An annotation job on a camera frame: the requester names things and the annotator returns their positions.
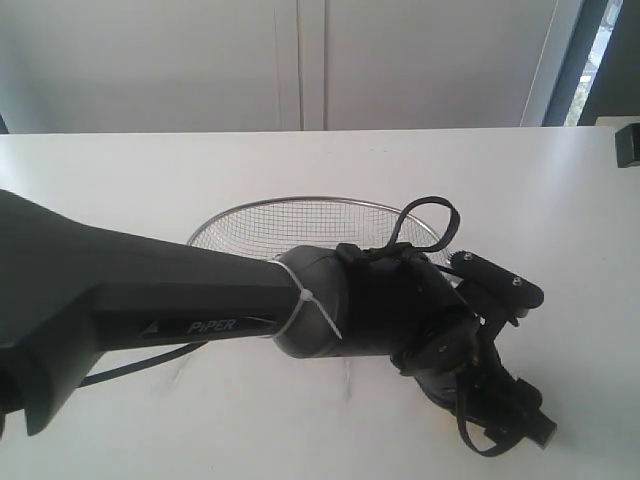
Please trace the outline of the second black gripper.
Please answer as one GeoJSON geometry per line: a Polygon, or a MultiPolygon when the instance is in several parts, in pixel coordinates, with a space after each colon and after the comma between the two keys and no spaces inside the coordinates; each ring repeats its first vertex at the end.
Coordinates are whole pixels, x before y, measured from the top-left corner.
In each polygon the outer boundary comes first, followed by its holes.
{"type": "Polygon", "coordinates": [[[491,341],[482,341],[474,361],[456,376],[454,415],[469,448],[476,446],[470,423],[482,427],[495,448],[513,448],[523,439],[547,447],[557,424],[542,412],[542,402],[536,387],[506,370],[491,341]]]}

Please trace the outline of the second dark Piper robot arm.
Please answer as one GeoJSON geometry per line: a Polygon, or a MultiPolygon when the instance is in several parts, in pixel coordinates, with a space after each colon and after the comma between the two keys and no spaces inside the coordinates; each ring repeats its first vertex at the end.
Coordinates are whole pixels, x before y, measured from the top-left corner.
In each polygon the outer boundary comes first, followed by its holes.
{"type": "MultiPolygon", "coordinates": [[[[625,301],[639,299],[639,162],[633,131],[513,132],[490,159],[478,135],[443,160],[426,132],[197,134],[213,152],[237,154],[208,186],[320,179],[324,184],[407,187],[434,195],[415,207],[450,208],[458,194],[488,224],[486,239],[526,253],[560,281],[572,305],[569,338],[614,333],[625,301]]],[[[385,355],[457,420],[481,426],[495,457],[556,424],[541,393],[512,377],[495,346],[505,325],[541,306],[540,287],[460,250],[447,250],[461,217],[430,244],[402,238],[409,209],[393,211],[370,247],[339,230],[306,199],[318,247],[288,236],[271,260],[88,226],[1,194],[1,410],[23,411],[42,431],[78,388],[120,376],[91,373],[104,353],[166,345],[179,356],[215,340],[264,336],[295,358],[385,355]]]]}

